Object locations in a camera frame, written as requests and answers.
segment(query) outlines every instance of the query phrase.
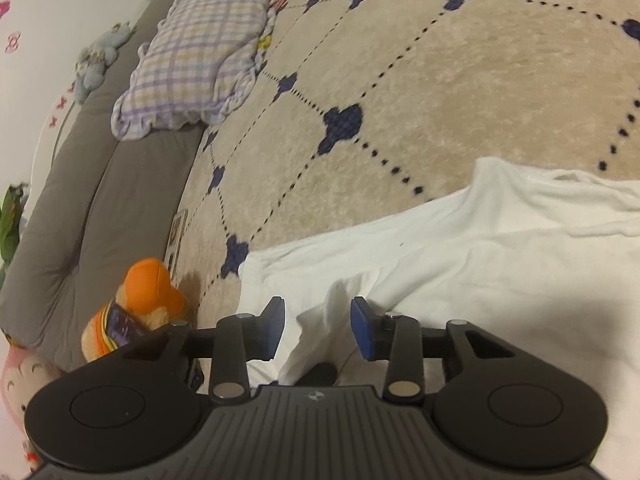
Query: pink butterfly decal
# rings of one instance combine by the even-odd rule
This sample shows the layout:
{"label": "pink butterfly decal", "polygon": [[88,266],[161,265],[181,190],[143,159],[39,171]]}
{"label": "pink butterfly decal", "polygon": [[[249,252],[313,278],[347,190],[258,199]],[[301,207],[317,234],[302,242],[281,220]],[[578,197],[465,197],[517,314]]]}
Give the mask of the pink butterfly decal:
{"label": "pink butterfly decal", "polygon": [[6,0],[4,2],[0,2],[0,18],[2,18],[6,13],[11,9],[11,2]]}

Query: stuffed toy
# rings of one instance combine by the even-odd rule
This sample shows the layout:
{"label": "stuffed toy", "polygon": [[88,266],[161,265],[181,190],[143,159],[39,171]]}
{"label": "stuffed toy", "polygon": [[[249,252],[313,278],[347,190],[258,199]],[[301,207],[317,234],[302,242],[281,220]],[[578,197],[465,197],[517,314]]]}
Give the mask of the stuffed toy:
{"label": "stuffed toy", "polygon": [[91,319],[82,332],[82,354],[87,362],[181,319],[184,296],[171,284],[169,272],[157,258],[134,264],[116,297]]}
{"label": "stuffed toy", "polygon": [[104,82],[104,72],[118,59],[118,49],[129,41],[135,30],[129,23],[116,23],[109,32],[80,51],[74,87],[78,104],[84,104],[89,94]]}
{"label": "stuffed toy", "polygon": [[[41,359],[35,351],[10,341],[9,353],[2,369],[2,401],[9,416],[24,432],[24,413],[33,396],[60,377],[55,366]],[[28,438],[22,444],[31,471],[40,467],[40,459]]]}
{"label": "stuffed toy", "polygon": [[22,218],[22,197],[24,184],[9,186],[2,210],[0,210],[0,256],[8,265],[14,259],[14,254],[20,241],[20,218]]}

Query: blue stuffed animal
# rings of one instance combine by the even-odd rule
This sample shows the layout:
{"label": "blue stuffed animal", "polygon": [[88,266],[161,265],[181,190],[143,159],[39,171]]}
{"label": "blue stuffed animal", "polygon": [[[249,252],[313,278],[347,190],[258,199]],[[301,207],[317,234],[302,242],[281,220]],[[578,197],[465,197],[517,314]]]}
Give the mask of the blue stuffed animal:
{"label": "blue stuffed animal", "polygon": [[109,32],[80,51],[74,90],[78,104],[84,104],[89,94],[104,82],[105,71],[118,59],[118,49],[129,41],[135,31],[136,28],[129,27],[129,23],[116,23]]}

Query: orange plush toy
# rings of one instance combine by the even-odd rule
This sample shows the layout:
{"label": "orange plush toy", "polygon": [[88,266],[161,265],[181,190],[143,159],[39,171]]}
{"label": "orange plush toy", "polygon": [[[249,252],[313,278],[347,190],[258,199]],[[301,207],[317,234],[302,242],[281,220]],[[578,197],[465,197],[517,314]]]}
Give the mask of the orange plush toy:
{"label": "orange plush toy", "polygon": [[157,258],[134,264],[116,297],[91,319],[82,332],[82,354],[96,360],[145,335],[180,319],[184,296],[172,286],[169,272]]}

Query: metal screw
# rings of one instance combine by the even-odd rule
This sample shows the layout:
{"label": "metal screw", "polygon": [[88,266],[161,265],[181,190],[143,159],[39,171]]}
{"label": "metal screw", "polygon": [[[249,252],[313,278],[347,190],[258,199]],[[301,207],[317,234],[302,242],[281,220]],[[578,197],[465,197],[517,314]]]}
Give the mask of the metal screw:
{"label": "metal screw", "polygon": [[420,386],[413,381],[396,381],[389,385],[389,392],[396,397],[415,397],[420,393]]}
{"label": "metal screw", "polygon": [[213,388],[213,394],[219,399],[235,399],[244,394],[244,387],[238,383],[220,383]]}

